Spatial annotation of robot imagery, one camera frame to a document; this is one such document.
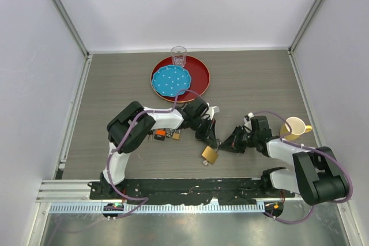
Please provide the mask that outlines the large brass padlock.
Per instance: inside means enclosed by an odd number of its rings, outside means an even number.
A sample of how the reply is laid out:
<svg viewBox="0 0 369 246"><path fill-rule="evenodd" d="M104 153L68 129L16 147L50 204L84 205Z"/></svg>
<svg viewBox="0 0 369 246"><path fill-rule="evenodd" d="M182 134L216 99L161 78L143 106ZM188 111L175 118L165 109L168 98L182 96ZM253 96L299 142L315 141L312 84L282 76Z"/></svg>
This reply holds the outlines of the large brass padlock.
<svg viewBox="0 0 369 246"><path fill-rule="evenodd" d="M210 146L207 146L203 150L203 152L201 154L201 157L208 162L208 165L209 164L213 165L216 162L216 160L218 159L219 154L216 150L214 150Z"/></svg>

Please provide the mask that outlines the small brass padlock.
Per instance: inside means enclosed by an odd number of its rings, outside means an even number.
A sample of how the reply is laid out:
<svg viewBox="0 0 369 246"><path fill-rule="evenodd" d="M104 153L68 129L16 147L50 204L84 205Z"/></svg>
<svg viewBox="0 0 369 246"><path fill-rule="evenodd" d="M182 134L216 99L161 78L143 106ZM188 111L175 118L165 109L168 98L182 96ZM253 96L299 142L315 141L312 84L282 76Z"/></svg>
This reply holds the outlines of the small brass padlock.
<svg viewBox="0 0 369 246"><path fill-rule="evenodd" d="M180 140L180 130L174 130L174 132L172 133L172 139Z"/></svg>

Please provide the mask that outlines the orange black padlock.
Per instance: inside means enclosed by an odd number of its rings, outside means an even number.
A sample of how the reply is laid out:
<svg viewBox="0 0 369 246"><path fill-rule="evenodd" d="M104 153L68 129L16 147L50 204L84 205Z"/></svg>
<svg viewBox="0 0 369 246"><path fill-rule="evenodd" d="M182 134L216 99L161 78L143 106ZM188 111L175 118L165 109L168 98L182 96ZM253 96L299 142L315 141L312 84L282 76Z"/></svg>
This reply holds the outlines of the orange black padlock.
<svg viewBox="0 0 369 246"><path fill-rule="evenodd" d="M167 137L167 132L165 129L157 129L154 132L154 139L158 141L164 141Z"/></svg>

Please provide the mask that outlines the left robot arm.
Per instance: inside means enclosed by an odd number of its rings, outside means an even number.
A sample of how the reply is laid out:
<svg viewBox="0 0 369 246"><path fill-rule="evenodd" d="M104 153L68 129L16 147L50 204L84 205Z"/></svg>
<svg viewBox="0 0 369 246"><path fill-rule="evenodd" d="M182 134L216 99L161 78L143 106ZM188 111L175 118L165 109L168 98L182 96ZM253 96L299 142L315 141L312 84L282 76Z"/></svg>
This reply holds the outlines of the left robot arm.
<svg viewBox="0 0 369 246"><path fill-rule="evenodd" d="M218 106L210 106L200 97L167 109L144 107L137 101L130 103L107 125L110 152L100 174L103 193L110 199L121 196L130 154L152 131L190 128L195 131L196 140L217 148L214 115L218 112Z"/></svg>

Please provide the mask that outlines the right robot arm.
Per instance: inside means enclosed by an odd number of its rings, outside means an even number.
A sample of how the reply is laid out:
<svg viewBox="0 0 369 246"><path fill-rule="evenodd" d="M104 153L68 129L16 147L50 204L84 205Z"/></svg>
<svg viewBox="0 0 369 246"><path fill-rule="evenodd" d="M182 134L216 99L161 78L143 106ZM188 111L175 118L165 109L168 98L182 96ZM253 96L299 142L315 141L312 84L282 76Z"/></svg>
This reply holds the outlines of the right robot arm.
<svg viewBox="0 0 369 246"><path fill-rule="evenodd" d="M331 148L311 148L274 136L266 116L248 114L244 125L235 127L220 149L245 153L249 148L266 157L281 160L293 169L268 169L263 172L261 192L273 197L280 190L300 195L310 206L342 202L352 195L352 187Z"/></svg>

